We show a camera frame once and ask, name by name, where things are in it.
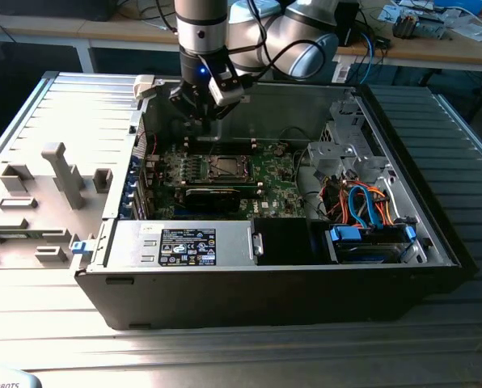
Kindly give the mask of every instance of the desk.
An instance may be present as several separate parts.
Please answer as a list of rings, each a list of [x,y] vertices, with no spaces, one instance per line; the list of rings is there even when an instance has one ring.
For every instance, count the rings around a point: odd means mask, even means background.
[[[377,17],[378,8],[385,4],[387,0],[363,1],[363,10],[369,24],[379,30],[379,35],[391,39],[392,47],[383,61],[385,65],[482,71],[482,42],[475,42],[454,32],[447,32],[443,40],[396,39],[392,35],[391,24],[378,22],[371,17],[371,14]],[[106,23],[82,19],[0,15],[0,24],[19,43],[55,44],[76,48],[85,73],[94,73],[95,65],[91,54],[93,48],[178,51],[177,38],[170,32],[120,15],[115,15]],[[0,41],[11,41],[1,29]],[[338,48],[334,58],[338,66],[333,82],[344,82],[350,66],[359,62],[365,54],[363,43]]]
[[[369,25],[376,34],[391,40],[384,65],[423,67],[430,69],[470,70],[482,71],[482,42],[475,42],[464,36],[448,30],[441,40],[414,38],[403,40],[392,34],[392,24],[376,20],[387,0],[363,1],[363,12]],[[366,54],[366,47],[362,42],[351,46],[352,53],[338,52],[335,78],[333,82],[343,82],[350,65],[359,62]],[[374,59],[378,62],[380,53]]]

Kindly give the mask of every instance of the wire bundle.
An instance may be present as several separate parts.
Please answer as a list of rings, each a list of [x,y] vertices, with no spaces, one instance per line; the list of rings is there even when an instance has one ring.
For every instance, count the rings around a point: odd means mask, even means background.
[[[319,196],[323,199],[324,195],[325,187],[322,189]],[[355,196],[365,197],[363,205],[358,211],[354,208],[353,204]],[[374,207],[378,210],[379,216],[374,212]],[[338,192],[338,202],[329,209],[326,213],[326,217],[335,217],[337,211],[339,211],[338,218],[336,218],[335,221],[339,221],[342,224],[349,224],[349,219],[353,218],[355,221],[353,226],[366,228],[368,225],[362,219],[364,210],[369,214],[370,222],[373,225],[377,227],[381,227],[381,224],[383,224],[383,226],[394,225],[394,221],[390,214],[387,196],[375,186],[369,186],[360,181],[345,183],[340,187],[340,191]]]

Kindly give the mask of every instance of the sticker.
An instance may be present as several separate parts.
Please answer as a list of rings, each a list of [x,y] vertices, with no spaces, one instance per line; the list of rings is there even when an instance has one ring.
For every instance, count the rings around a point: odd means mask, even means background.
[[[216,265],[215,229],[163,229],[159,233],[160,265]]]
[[[145,222],[141,225],[139,234],[161,234],[163,224],[155,224],[154,222]]]

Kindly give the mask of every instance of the power supply label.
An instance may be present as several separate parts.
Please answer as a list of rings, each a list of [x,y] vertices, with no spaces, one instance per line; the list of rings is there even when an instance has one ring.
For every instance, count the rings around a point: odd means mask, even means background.
[[[159,264],[216,265],[215,229],[163,229]]]

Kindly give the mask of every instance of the ribbed metal surface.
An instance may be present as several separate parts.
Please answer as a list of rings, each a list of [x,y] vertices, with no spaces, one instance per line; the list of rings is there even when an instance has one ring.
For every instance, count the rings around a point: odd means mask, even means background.
[[[371,89],[467,249],[482,259],[482,145],[428,89]]]
[[[134,80],[133,76],[87,74],[42,79],[34,101],[27,104],[20,120],[10,125],[9,136],[0,146],[0,174],[9,165],[25,165],[34,179],[23,181],[27,189],[23,195],[34,197],[39,205],[29,210],[0,208],[0,217],[24,217],[30,230],[66,228],[80,238],[97,234],[106,195],[95,191],[92,177],[97,168],[111,169],[116,175],[120,156],[129,157],[131,153],[125,138],[132,112],[137,109]],[[80,193],[85,206],[80,211],[68,205],[53,182],[53,168],[41,156],[48,142],[65,145],[66,161],[75,165],[83,178]],[[141,145],[146,145],[145,135]],[[0,200],[10,195],[0,179]],[[68,267],[67,263],[37,260],[36,247],[45,244],[40,241],[24,239],[0,244],[0,268]],[[70,259],[68,243],[60,246]]]
[[[56,84],[70,79],[72,88],[77,82],[122,87],[114,77],[99,78],[62,74]],[[111,103],[117,94],[95,96]],[[459,171],[425,173],[451,177]],[[478,177],[482,171],[468,181]],[[440,179],[430,182],[441,188]],[[482,217],[482,209],[448,213],[462,227]],[[482,242],[470,244],[482,252]],[[114,331],[66,269],[7,269],[0,271],[0,362],[33,371],[44,388],[481,386],[479,257],[476,280],[433,297],[398,322],[174,331]]]

